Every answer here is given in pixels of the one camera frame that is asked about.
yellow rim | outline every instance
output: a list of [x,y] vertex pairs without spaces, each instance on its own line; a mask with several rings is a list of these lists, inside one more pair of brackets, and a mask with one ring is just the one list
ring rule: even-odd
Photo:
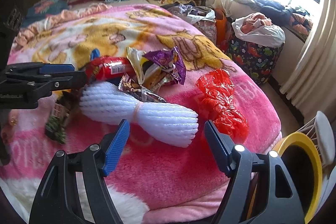
[[280,156],[282,156],[285,150],[290,145],[297,145],[301,147],[307,153],[313,167],[314,172],[313,197],[309,209],[307,211],[307,214],[304,218],[304,221],[307,224],[313,218],[320,200],[322,189],[322,163],[319,153],[312,140],[300,132],[292,133],[288,137],[283,138],[275,145],[273,150],[275,150],[276,152],[278,152]]

silver screw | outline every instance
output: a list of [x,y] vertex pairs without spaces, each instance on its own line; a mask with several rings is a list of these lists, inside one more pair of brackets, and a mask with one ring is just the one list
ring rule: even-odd
[[90,150],[91,151],[97,151],[99,149],[99,145],[98,144],[93,144],[90,146]]
[[58,150],[56,152],[56,157],[62,157],[64,155],[64,151],[63,150]]
[[273,158],[276,158],[278,156],[278,152],[272,150],[272,151],[269,152],[269,155]]
[[243,152],[245,150],[245,147],[241,144],[237,144],[237,145],[235,145],[235,150],[237,150],[239,152]]

fleece blanket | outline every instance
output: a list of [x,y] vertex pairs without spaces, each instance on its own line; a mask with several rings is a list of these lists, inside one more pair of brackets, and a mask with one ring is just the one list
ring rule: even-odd
[[[230,73],[236,88],[236,107],[249,124],[244,143],[249,150],[269,149],[280,137],[281,125],[266,95],[196,28],[154,5],[113,8],[98,4],[77,11],[63,10],[20,32],[9,63],[71,63],[80,68],[89,61],[94,48],[102,55],[125,56],[126,46],[146,52],[179,47],[187,68],[185,85],[164,86],[159,95],[198,112],[199,130],[189,147],[178,148],[154,140],[132,124],[118,166],[105,179],[115,206],[126,224],[207,217],[219,205],[209,201],[214,195],[217,200],[223,196],[228,178],[219,172],[203,135],[206,117],[199,104],[202,95],[195,87],[196,80],[217,68]],[[10,144],[12,160],[0,168],[0,177],[28,212],[57,150],[82,151],[115,129],[79,114],[66,128],[65,145],[51,141],[44,135],[44,128],[56,96],[40,99],[37,109],[19,111]],[[79,186],[79,192],[86,214],[89,209],[83,187]]]

white fur patch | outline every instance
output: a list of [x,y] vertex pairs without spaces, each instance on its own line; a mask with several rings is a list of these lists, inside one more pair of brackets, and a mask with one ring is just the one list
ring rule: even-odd
[[[27,223],[39,184],[39,179],[0,180],[1,188],[6,189],[6,197]],[[82,173],[77,173],[77,184],[84,217],[94,223]],[[144,214],[149,211],[147,204],[134,194],[119,193],[113,187],[108,187],[108,190],[124,224],[141,224]]]

blue pillow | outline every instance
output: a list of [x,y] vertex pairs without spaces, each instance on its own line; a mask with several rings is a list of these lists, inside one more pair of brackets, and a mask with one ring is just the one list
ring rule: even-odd
[[21,28],[26,28],[30,24],[43,20],[48,16],[58,15],[64,9],[68,9],[68,4],[64,0],[41,0],[28,9]]

